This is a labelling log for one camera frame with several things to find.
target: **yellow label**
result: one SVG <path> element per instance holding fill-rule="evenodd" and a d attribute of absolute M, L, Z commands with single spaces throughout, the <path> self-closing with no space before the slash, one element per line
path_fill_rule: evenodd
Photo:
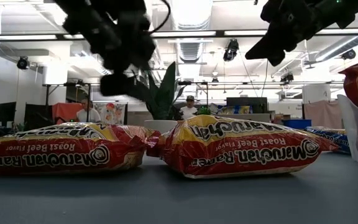
<path fill-rule="evenodd" d="M 108 124 L 63 123 L 45 128 L 23 131 L 0 138 L 1 141 L 20 141 L 30 139 L 107 139 L 118 141 Z"/>
<path fill-rule="evenodd" d="M 218 116 L 199 115 L 179 124 L 175 130 L 173 143 L 183 141 L 198 141 L 204 145 L 226 137 L 242 137 L 261 134 L 298 133 L 311 136 L 304 131 L 298 131 L 285 126 Z"/>

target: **curtain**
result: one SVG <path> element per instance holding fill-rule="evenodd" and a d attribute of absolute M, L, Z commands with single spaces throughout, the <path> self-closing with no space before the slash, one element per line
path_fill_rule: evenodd
<path fill-rule="evenodd" d="M 338 101 L 318 101 L 304 105 L 305 119 L 311 119 L 312 126 L 342 129 L 342 113 Z"/>

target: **blue table surface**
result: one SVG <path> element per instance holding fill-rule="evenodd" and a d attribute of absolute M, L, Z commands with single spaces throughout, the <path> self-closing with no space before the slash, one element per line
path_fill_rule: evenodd
<path fill-rule="evenodd" d="M 358 224 L 358 163 L 322 154 L 300 172 L 191 180 L 145 157 L 111 175 L 0 178 L 0 224 Z"/>

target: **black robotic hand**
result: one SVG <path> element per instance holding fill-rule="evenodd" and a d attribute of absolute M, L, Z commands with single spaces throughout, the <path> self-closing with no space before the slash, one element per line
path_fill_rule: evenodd
<path fill-rule="evenodd" d="M 358 0 L 269 0 L 260 15 L 268 22 L 265 36 L 247 53 L 246 59 L 267 58 L 279 65 L 302 40 L 336 23 L 344 29 L 358 13 Z"/>
<path fill-rule="evenodd" d="M 112 75 L 102 77 L 101 93 L 108 96 L 126 94 L 134 79 L 127 78 L 124 71 L 130 64 L 143 70 L 149 69 L 149 60 L 155 49 L 144 0 L 55 2 L 67 14 L 63 27 L 71 35 L 82 34 L 89 42 L 92 53 L 104 59 L 104 67 L 113 70 Z"/>

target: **person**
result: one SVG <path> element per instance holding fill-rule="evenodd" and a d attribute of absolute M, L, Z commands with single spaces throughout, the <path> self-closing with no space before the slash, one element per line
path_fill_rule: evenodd
<path fill-rule="evenodd" d="M 196 116 L 197 108 L 194 107 L 194 96 L 187 96 L 186 106 L 180 108 L 183 112 L 183 119 L 188 119 Z"/>
<path fill-rule="evenodd" d="M 77 112 L 77 118 L 76 120 L 79 122 L 86 122 L 86 111 L 89 111 L 89 120 L 90 123 L 98 123 L 101 121 L 100 115 L 97 110 L 93 108 L 92 101 L 89 102 L 88 105 L 88 99 L 84 99 L 81 101 L 82 108 Z"/>

